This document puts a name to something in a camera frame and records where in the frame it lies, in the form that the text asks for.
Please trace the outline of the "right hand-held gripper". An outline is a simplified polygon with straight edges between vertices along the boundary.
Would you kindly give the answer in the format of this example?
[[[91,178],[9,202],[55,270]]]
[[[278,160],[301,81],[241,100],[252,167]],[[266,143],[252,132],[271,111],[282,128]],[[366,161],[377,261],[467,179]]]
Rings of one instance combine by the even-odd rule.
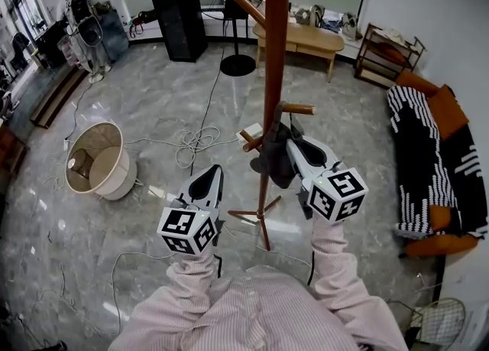
[[[368,187],[356,168],[347,168],[326,144],[311,137],[287,141],[287,155],[301,180],[298,200],[307,219],[342,223],[358,213]]]

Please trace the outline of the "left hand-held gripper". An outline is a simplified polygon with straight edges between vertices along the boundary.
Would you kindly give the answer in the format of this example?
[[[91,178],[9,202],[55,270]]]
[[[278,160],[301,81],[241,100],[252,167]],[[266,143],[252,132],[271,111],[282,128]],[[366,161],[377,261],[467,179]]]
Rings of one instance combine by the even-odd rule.
[[[171,252],[200,255],[217,245],[223,184],[222,167],[214,164],[191,176],[164,207],[157,234]]]

